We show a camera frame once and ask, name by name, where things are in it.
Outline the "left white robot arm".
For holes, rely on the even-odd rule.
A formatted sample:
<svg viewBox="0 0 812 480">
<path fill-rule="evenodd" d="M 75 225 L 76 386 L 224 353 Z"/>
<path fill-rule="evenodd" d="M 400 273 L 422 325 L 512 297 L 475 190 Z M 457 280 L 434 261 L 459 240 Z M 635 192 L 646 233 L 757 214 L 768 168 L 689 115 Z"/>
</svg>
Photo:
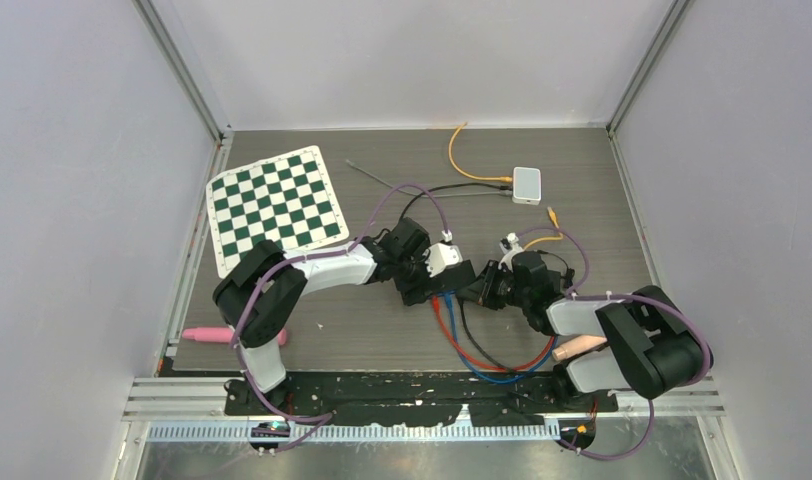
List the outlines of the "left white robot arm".
<svg viewBox="0 0 812 480">
<path fill-rule="evenodd" d="M 426 229 L 404 217 L 380 237 L 307 252 L 264 240 L 220 281 L 212 299 L 233 332 L 230 346 L 241 370 L 253 384 L 250 400 L 262 412 L 275 414 L 289 398 L 277 336 L 303 296 L 393 281 L 403 304 L 412 306 L 475 279 L 471 261 L 454 245 L 451 232 L 432 242 Z"/>
</svg>

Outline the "green white chessboard mat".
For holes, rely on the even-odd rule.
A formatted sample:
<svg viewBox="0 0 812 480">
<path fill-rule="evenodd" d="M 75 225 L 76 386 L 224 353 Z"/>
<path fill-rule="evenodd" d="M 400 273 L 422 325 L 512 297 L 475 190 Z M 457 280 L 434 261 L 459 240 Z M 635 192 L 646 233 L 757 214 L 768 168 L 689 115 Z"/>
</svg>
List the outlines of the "green white chessboard mat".
<svg viewBox="0 0 812 480">
<path fill-rule="evenodd" d="M 205 196 L 220 279 L 264 240 L 309 250 L 350 236 L 316 145 L 226 170 L 209 180 Z"/>
</svg>

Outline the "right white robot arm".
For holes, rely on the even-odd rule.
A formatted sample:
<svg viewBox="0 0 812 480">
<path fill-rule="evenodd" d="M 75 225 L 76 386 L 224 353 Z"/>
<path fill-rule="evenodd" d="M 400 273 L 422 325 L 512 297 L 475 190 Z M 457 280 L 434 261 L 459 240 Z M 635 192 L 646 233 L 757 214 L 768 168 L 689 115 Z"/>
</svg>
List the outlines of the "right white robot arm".
<svg viewBox="0 0 812 480">
<path fill-rule="evenodd" d="M 520 247 L 515 235 L 501 248 L 502 258 L 458 290 L 459 299 L 491 310 L 515 307 L 533 330 L 567 343 L 601 340 L 556 360 L 552 392 L 562 408 L 578 410 L 593 392 L 608 390 L 653 400 L 698 381 L 712 367 L 709 345 L 660 287 L 580 295 L 542 253 Z"/>
</svg>

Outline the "black network switch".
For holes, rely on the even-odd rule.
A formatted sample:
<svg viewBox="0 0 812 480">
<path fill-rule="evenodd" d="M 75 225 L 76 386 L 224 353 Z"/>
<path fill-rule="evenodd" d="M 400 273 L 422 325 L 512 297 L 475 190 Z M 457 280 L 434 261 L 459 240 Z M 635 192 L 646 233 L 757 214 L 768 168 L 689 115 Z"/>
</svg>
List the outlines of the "black network switch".
<svg viewBox="0 0 812 480">
<path fill-rule="evenodd" d="M 434 277 L 430 277 L 428 273 L 425 273 L 409 290 L 408 305 L 424 303 L 430 297 L 440 293 L 455 292 L 469 286 L 475 280 L 476 274 L 470 260 L 446 267 L 439 275 Z"/>
</svg>

